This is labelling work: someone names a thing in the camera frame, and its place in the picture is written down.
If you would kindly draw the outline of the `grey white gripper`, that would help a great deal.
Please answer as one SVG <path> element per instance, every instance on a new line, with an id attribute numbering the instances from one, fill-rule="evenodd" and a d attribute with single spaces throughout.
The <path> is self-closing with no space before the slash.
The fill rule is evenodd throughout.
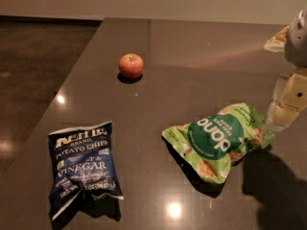
<path id="1" fill-rule="evenodd" d="M 285 59 L 296 67 L 290 75 L 281 75 L 272 95 L 266 126 L 274 132 L 288 128 L 307 107 L 307 7 L 265 44 L 264 49 L 283 53 Z"/>

